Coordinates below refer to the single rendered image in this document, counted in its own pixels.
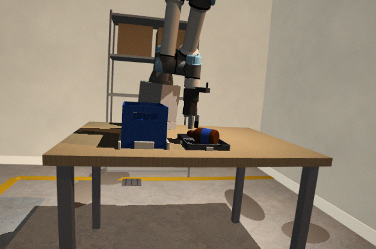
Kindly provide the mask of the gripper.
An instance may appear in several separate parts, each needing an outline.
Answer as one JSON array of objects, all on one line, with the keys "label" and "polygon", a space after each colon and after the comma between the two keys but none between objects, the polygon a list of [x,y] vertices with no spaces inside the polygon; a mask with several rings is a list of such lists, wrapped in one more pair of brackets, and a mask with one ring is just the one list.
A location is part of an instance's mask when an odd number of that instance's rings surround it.
[{"label": "gripper", "polygon": [[193,129],[193,116],[195,116],[194,128],[199,127],[199,117],[197,115],[197,102],[199,93],[210,93],[208,82],[206,88],[200,87],[200,79],[185,79],[183,92],[183,116],[188,117],[188,129]]}]

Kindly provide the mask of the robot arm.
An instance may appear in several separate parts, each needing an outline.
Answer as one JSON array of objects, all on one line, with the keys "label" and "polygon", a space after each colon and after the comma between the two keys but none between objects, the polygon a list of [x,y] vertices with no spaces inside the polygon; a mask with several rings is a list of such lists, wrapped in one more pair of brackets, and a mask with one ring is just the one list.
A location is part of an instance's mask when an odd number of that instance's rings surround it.
[{"label": "robot arm", "polygon": [[172,74],[190,79],[200,79],[202,58],[197,45],[206,12],[215,5],[216,0],[186,0],[189,1],[190,13],[183,45],[176,49],[180,12],[184,1],[165,0],[167,4],[162,41],[161,46],[156,47],[153,71],[149,82],[173,85]]}]

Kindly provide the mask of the dark brown bottle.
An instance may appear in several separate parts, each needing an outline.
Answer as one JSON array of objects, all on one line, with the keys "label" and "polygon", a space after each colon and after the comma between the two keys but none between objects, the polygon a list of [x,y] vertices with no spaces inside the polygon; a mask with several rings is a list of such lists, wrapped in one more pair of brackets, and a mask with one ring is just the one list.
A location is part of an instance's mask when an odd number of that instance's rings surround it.
[{"label": "dark brown bottle", "polygon": [[220,138],[220,134],[217,130],[207,128],[197,128],[194,131],[189,130],[187,135],[202,144],[217,144]]}]

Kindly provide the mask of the dark blue crate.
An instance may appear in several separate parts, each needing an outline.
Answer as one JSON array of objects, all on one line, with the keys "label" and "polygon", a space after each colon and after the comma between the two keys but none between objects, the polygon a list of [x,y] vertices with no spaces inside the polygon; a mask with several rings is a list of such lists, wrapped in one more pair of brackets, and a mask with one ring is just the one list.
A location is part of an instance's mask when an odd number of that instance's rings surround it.
[{"label": "dark blue crate", "polygon": [[134,141],[150,141],[154,149],[166,149],[167,122],[168,107],[161,103],[123,103],[121,148],[134,149]]}]

